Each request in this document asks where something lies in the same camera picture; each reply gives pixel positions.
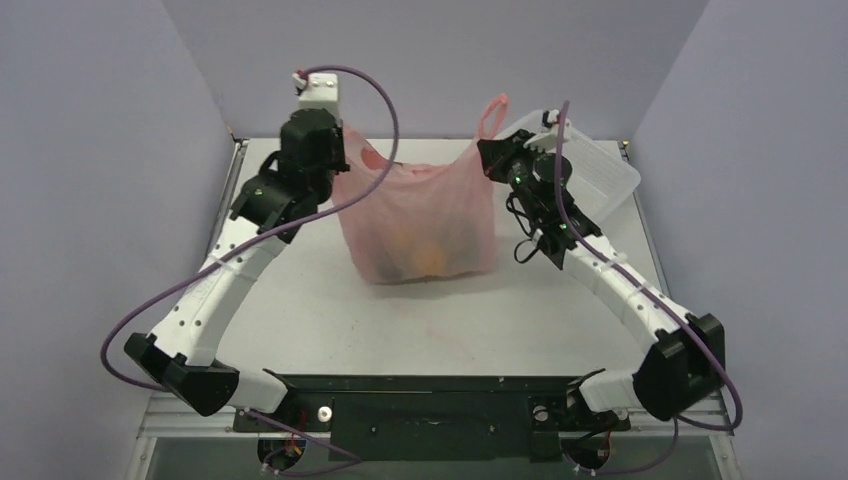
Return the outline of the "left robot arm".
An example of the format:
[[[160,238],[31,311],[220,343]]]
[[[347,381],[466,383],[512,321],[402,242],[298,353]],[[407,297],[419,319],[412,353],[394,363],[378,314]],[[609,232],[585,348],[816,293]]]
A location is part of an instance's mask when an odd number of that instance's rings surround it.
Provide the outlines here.
[[[299,405],[284,383],[262,369],[229,366],[217,351],[251,288],[298,232],[277,227],[316,214],[348,165],[341,126],[325,109],[295,111],[279,138],[279,148],[234,196],[203,264],[210,274],[192,282],[150,333],[131,334],[124,351],[202,416],[225,406],[252,409],[272,429],[285,430]]]

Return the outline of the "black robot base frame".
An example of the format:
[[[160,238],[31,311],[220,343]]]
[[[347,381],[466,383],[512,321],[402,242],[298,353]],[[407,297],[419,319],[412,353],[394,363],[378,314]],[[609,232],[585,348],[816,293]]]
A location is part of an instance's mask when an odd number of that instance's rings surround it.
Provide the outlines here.
[[[556,462],[578,439],[627,431],[624,413],[593,413],[572,376],[283,375],[288,393],[271,422],[237,412],[239,433],[285,424],[328,434],[329,457],[366,461],[471,461],[524,457]]]

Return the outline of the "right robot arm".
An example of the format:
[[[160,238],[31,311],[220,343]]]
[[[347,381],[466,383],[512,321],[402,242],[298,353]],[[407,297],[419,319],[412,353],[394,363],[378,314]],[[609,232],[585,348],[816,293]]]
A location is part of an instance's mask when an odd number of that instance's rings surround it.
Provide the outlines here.
[[[603,413],[638,408],[668,421],[720,390],[721,322],[692,314],[639,274],[567,191],[568,159],[527,147],[530,137],[518,130],[478,141],[483,173],[510,187],[507,208],[534,250],[593,293],[645,355],[633,372],[602,369],[574,381],[563,402],[566,418],[588,427]]]

